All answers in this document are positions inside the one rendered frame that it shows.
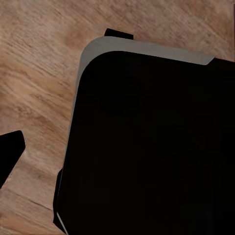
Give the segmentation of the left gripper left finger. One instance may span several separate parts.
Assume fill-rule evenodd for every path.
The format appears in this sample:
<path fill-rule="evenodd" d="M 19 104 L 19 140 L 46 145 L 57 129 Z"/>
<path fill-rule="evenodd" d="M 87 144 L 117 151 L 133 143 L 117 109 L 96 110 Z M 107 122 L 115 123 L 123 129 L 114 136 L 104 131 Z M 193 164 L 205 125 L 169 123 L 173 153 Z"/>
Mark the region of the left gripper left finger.
<path fill-rule="evenodd" d="M 0 188 L 7 180 L 25 149 L 22 131 L 0 136 Z"/>

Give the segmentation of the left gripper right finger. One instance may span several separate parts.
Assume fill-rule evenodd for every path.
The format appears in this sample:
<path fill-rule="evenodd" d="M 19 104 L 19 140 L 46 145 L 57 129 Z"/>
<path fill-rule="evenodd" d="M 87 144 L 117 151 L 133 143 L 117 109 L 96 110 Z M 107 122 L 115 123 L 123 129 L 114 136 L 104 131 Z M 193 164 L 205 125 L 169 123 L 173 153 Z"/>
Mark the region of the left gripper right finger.
<path fill-rule="evenodd" d="M 219 147 L 235 169 L 235 132 L 224 130 L 220 139 Z"/>

